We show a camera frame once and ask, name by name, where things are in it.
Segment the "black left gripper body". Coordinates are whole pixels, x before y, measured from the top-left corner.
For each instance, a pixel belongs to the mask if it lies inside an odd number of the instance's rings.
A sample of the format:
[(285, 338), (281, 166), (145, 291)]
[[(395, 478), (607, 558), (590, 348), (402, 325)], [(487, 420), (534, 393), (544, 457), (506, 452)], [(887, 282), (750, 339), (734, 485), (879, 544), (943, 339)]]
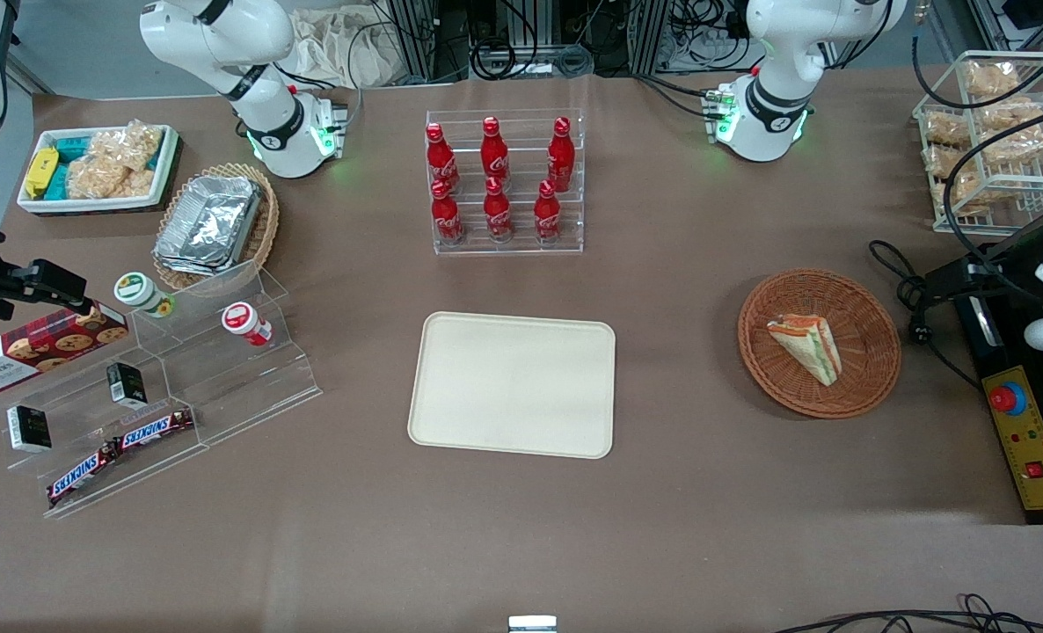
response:
[(1011, 236), (969, 236), (953, 229), (965, 251), (926, 276), (936, 303), (1004, 295), (1020, 305), (1043, 305), (1043, 283), (1036, 277), (1043, 263), (1043, 224), (1029, 224)]

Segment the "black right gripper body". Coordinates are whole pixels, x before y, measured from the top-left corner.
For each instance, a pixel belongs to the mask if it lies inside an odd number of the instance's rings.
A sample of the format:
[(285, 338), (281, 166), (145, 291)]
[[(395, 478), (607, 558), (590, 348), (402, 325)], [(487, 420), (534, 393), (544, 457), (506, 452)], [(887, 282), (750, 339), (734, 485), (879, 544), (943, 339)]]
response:
[(10, 321), (16, 303), (55, 305), (87, 316), (87, 281), (45, 259), (26, 267), (0, 264), (0, 320)]

